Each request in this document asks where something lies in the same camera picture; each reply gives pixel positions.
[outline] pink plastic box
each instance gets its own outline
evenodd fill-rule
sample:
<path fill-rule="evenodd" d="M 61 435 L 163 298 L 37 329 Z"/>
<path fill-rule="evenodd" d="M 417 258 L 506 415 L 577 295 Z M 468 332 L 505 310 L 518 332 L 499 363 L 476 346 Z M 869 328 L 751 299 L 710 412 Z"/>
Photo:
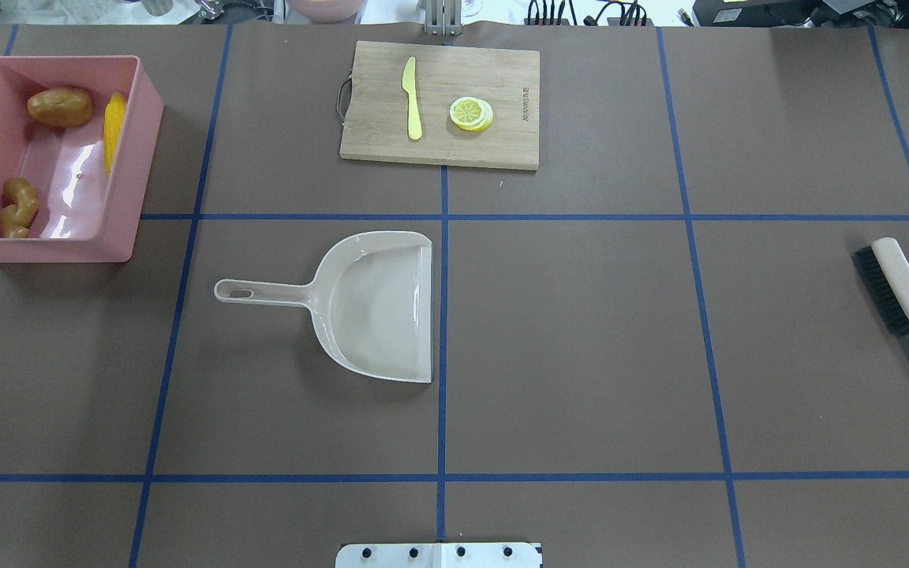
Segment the pink plastic box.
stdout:
<path fill-rule="evenodd" d="M 93 118 L 75 129 L 36 122 L 26 100 L 51 87 L 83 87 Z M 104 108 L 122 93 L 127 111 L 104 173 Z M 0 263 L 124 262 L 133 254 L 163 101 L 133 55 L 0 57 L 2 183 L 23 177 L 40 200 L 29 238 L 0 237 Z"/>

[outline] white dustpan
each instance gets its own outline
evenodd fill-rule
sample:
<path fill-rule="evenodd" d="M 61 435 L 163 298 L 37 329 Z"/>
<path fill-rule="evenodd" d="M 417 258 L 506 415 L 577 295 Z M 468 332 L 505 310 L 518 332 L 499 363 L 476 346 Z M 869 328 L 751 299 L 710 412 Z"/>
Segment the white dustpan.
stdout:
<path fill-rule="evenodd" d="M 221 302 L 302 306 L 322 348 L 346 369 L 428 383 L 433 244 L 419 233 L 354 234 L 326 252 L 310 284 L 220 280 Z"/>

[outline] lemon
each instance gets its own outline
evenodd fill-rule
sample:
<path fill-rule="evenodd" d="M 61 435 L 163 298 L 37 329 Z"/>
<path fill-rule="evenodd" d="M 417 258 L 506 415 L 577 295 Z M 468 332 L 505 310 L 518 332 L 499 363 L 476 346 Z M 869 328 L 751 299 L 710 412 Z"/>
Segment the lemon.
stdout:
<path fill-rule="evenodd" d="M 461 97 L 452 102 L 448 111 L 451 122 L 459 129 L 479 133 L 489 129 L 493 123 L 493 107 L 490 103 L 476 97 Z"/>

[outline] knife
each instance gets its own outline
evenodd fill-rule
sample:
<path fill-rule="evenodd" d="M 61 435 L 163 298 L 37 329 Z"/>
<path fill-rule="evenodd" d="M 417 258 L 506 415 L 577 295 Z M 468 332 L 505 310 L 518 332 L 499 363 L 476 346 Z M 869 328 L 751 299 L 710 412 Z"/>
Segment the knife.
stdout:
<path fill-rule="evenodd" d="M 423 126 L 419 123 L 419 105 L 416 104 L 416 58 L 409 58 L 405 64 L 402 90 L 409 94 L 409 137 L 419 140 L 423 137 Z"/>

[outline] wooden cutting board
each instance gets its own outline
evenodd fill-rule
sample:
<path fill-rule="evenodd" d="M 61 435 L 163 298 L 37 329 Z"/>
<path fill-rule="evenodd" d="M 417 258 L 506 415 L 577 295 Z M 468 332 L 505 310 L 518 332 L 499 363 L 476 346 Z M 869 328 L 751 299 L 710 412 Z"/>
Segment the wooden cutting board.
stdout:
<path fill-rule="evenodd" d="M 402 72 L 416 58 L 423 137 L 409 140 Z M 482 133 L 459 129 L 451 102 L 473 96 L 493 107 Z M 339 155 L 378 162 L 538 169 L 538 51 L 357 42 L 353 97 Z"/>

